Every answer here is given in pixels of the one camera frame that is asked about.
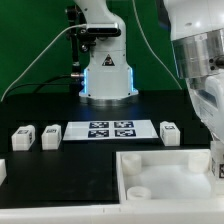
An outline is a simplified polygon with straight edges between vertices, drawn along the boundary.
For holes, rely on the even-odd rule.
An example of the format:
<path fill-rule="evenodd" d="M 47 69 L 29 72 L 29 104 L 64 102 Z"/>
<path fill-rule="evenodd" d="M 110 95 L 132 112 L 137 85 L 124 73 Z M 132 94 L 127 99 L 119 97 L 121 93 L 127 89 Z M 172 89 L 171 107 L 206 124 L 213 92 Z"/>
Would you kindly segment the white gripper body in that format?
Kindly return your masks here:
<path fill-rule="evenodd" d="M 196 115 L 213 137 L 224 142 L 224 73 L 206 77 L 201 90 L 192 89 L 189 81 L 187 87 Z"/>

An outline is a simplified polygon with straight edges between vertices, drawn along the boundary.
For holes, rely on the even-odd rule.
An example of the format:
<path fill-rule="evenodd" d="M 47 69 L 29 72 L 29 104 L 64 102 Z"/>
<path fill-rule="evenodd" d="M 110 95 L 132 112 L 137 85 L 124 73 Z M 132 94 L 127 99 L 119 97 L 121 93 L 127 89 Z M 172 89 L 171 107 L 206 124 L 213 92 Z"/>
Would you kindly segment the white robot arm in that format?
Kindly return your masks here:
<path fill-rule="evenodd" d="M 106 0 L 74 0 L 84 14 L 81 49 L 90 53 L 80 96 L 121 101 L 138 93 L 126 62 L 126 27 Z M 224 143 L 224 0 L 162 0 L 171 22 L 177 74 L 197 116 Z"/>

